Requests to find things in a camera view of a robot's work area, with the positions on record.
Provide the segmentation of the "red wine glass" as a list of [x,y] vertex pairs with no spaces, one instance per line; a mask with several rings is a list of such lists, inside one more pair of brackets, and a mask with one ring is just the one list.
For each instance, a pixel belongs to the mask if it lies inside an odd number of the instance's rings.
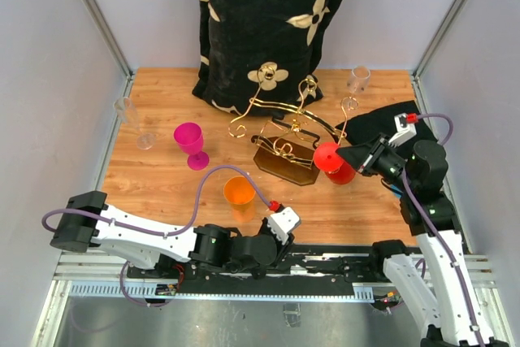
[[339,146],[335,142],[321,143],[314,151],[314,165],[322,171],[334,184],[343,185],[350,183],[355,175],[355,170],[342,159],[336,152]]

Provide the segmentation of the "gold wire wine glass rack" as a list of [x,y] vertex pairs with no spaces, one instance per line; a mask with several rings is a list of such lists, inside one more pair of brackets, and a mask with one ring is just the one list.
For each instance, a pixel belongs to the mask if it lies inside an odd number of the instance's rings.
[[274,76],[275,71],[271,66],[257,70],[257,92],[249,99],[245,113],[230,121],[228,134],[236,139],[246,137],[247,127],[242,121],[251,109],[257,107],[271,110],[272,117],[250,138],[258,147],[253,161],[261,171],[281,180],[301,187],[312,185],[319,176],[314,152],[320,146],[321,136],[306,130],[307,122],[311,121],[321,127],[337,145],[347,139],[346,126],[335,128],[304,107],[304,93],[313,93],[318,88],[318,82],[312,76],[307,76],[297,86],[300,100],[295,104],[260,99],[258,95],[262,87],[268,81],[273,81]]

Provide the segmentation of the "orange wine glass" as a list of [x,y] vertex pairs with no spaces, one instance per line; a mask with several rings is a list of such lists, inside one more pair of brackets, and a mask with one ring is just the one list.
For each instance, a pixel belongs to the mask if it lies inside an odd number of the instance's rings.
[[246,178],[236,176],[228,180],[224,185],[223,195],[237,222],[248,223],[254,218],[256,191]]

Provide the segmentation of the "clear wine glass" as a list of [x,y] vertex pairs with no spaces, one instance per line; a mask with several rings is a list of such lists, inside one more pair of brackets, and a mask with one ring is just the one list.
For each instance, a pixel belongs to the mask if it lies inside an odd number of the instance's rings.
[[363,93],[371,79],[371,70],[365,66],[357,66],[350,72],[347,81],[347,90],[349,95],[355,98],[358,94]]
[[130,126],[136,132],[136,146],[140,150],[151,149],[156,141],[155,135],[142,130],[140,118],[132,100],[129,97],[118,98],[114,102],[113,107],[115,108],[119,120],[123,124]]

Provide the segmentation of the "magenta wine glass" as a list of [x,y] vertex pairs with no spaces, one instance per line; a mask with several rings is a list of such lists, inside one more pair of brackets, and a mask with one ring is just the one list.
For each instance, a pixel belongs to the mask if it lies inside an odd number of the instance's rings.
[[193,122],[180,124],[173,132],[173,138],[179,148],[188,155],[187,165],[190,169],[200,171],[209,165],[209,155],[203,151],[202,128],[198,124]]

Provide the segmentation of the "clear wine glass front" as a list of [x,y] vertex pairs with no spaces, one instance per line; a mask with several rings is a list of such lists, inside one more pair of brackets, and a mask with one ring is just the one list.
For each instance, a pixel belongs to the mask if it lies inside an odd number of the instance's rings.
[[156,141],[155,135],[142,130],[140,118],[132,100],[129,97],[118,98],[114,102],[113,107],[115,108],[119,120],[123,124],[130,126],[136,132],[136,146],[140,150],[151,149]]

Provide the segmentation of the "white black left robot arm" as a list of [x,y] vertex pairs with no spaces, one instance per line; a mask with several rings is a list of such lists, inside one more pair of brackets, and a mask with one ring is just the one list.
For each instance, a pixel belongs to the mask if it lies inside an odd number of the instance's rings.
[[106,198],[100,191],[71,197],[66,208],[56,211],[61,219],[52,229],[51,246],[73,253],[97,248],[159,279],[172,273],[173,262],[260,276],[284,259],[301,225],[292,208],[276,205],[253,236],[214,224],[186,228],[132,215]]

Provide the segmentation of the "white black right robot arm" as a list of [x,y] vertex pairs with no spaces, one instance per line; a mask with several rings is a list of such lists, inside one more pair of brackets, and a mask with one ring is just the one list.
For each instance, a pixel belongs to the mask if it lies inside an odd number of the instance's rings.
[[456,211],[442,187],[448,170],[444,147],[417,141],[403,159],[388,139],[341,147],[337,154],[364,176],[379,175],[401,192],[401,214],[417,241],[430,279],[416,269],[402,241],[372,245],[370,276],[396,287],[420,331],[422,346],[503,346],[483,316],[464,258]]

